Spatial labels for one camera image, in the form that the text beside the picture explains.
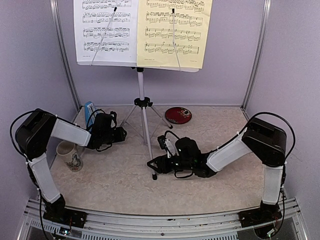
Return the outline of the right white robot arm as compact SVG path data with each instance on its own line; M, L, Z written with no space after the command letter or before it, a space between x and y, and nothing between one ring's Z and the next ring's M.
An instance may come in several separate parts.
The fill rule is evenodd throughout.
M287 133L284 129L259 117L272 116L283 121L292 134L292 145L287 149ZM264 183L260 206L256 218L266 222L280 212L279 197L284 193L286 164L289 155L296 145L296 135L291 124L282 116L262 111L254 114L230 140L203 153L195 140L189 137L177 137L171 143L166 134L157 139L164 155L147 162L147 166L157 174L189 171L189 176L211 178L228 165L247 155L255 156L264 167Z

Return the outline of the silver tripod stand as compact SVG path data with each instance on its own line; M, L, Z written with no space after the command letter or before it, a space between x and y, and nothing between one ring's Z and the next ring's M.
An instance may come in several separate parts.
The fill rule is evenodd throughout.
M142 138L143 143L147 145L149 158L152 160L154 158L152 145L151 145L151 137L153 134L150 134L149 131L149 123L148 123L148 116L147 116L147 108L151 108L153 112L160 118L161 121L165 123L165 125L171 130L173 125L169 123L164 115L156 109L153 105L153 102L149 97L145 95L145 84L144 84L144 68L143 67L131 67L132 70L136 71L137 73L137 81L138 81L138 93L139 97L134 100L133 106L121 122L120 126L123 127L124 125L129 125L134 131L136 131ZM141 126L142 126L142 134L140 134L129 122L129 118L134 113L135 109L139 107L141 113Z

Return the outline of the white sheet music page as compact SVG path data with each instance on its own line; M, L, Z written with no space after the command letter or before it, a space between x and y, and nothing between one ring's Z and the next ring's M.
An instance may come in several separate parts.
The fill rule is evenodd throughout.
M77 64L136 67L138 8L137 0L75 0Z

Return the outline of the yellowed sheet music page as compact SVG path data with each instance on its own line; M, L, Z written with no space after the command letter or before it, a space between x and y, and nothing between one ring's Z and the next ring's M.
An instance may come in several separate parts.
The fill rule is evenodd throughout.
M137 66L202 69L212 5L211 0L140 0Z

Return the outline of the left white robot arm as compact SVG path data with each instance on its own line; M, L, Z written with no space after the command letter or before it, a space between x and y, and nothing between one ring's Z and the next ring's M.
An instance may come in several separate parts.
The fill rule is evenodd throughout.
M16 152L26 162L27 170L39 190L47 212L63 223L70 218L66 201L52 177L48 157L51 142L62 141L88 150L103 152L127 138L127 131L118 126L117 113L97 111L92 124L82 127L46 110L36 108L18 116L9 127L9 136Z

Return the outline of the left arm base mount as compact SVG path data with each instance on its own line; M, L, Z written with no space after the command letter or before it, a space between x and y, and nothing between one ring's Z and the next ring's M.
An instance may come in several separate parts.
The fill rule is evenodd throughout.
M46 211L43 214L45 220L83 229L87 219L87 213L84 211L65 208L62 213Z

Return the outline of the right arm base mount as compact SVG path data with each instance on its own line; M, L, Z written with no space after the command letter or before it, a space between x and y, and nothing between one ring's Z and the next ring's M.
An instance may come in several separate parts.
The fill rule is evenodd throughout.
M255 208L251 210L245 210L238 213L239 221L242 228L260 225L268 222L275 221L282 218L280 210L262 210Z

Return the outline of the white perforated music stand desk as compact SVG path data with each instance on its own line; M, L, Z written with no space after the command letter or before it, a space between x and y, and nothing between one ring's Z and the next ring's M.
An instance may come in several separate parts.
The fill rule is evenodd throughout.
M75 0L76 62L197 72L202 69L210 0Z

